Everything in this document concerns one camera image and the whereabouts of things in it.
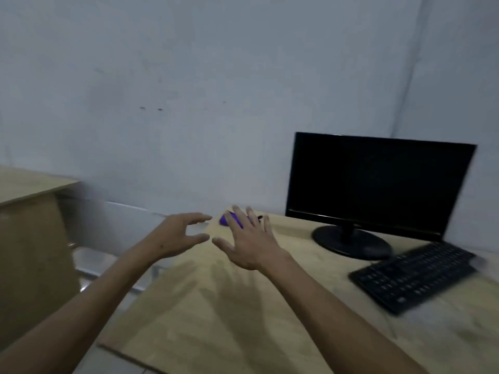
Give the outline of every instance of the purple object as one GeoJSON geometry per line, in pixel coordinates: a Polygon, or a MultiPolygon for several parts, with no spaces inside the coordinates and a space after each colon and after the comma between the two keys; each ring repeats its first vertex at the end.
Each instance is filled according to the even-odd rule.
{"type": "MultiPolygon", "coordinates": [[[[235,212],[232,212],[232,211],[229,211],[229,212],[231,213],[232,218],[234,218],[234,219],[235,219],[235,221],[238,223],[238,225],[239,225],[241,228],[243,228],[242,223],[241,223],[241,222],[240,222],[240,220],[238,219],[238,216],[235,214],[235,212]]],[[[222,216],[221,216],[221,218],[220,218],[220,224],[221,224],[222,226],[228,226],[227,220],[225,219],[225,215],[222,215],[222,216]]]]}

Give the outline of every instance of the person's left arm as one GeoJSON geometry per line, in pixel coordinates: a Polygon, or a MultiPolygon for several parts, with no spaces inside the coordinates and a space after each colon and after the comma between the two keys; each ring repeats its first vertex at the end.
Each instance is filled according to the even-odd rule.
{"type": "Polygon", "coordinates": [[[133,284],[157,260],[209,240],[186,227],[210,220],[202,213],[168,216],[102,276],[0,354],[0,373],[72,373],[133,284]]]}

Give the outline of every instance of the forearm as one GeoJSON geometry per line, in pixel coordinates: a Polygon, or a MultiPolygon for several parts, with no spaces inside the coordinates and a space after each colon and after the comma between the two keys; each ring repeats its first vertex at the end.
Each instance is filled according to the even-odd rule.
{"type": "Polygon", "coordinates": [[[137,247],[0,355],[2,373],[71,373],[150,262],[137,247]]]}
{"type": "Polygon", "coordinates": [[[335,373],[426,373],[288,254],[269,260],[262,272],[284,296],[335,373]]]}

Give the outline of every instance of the wooden surface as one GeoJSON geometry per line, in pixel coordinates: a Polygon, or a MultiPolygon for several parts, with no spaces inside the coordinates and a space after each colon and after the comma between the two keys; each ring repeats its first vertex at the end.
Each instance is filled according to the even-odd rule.
{"type": "Polygon", "coordinates": [[[55,196],[0,206],[0,351],[78,292],[55,196]]]}
{"type": "Polygon", "coordinates": [[[77,182],[0,165],[0,206],[66,188],[77,182]]]}
{"type": "MultiPolygon", "coordinates": [[[[368,265],[311,238],[320,223],[271,215],[279,244],[317,281],[431,373],[499,372],[499,286],[480,275],[400,318],[347,279],[368,265]]],[[[211,236],[232,241],[213,219],[211,236]]],[[[396,252],[424,242],[385,234],[396,252]]],[[[230,263],[211,242],[179,256],[103,335],[100,343],[168,374],[330,373],[282,296],[258,272],[230,263]]]]}

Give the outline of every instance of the wooden desk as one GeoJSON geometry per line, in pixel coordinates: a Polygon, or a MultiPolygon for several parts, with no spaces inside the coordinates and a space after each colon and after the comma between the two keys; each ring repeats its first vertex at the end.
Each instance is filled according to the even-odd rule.
{"type": "MultiPolygon", "coordinates": [[[[476,275],[393,318],[347,279],[366,261],[315,244],[320,223],[270,215],[279,244],[317,281],[432,373],[499,372],[499,285],[476,275]]],[[[212,236],[232,241],[213,219],[212,236]]],[[[423,241],[385,234],[396,251],[423,241]]],[[[330,373],[282,296],[258,272],[230,263],[211,242],[179,256],[100,340],[168,374],[330,373]]]]}
{"type": "Polygon", "coordinates": [[[76,182],[0,166],[0,351],[79,291],[53,194],[76,182]]]}

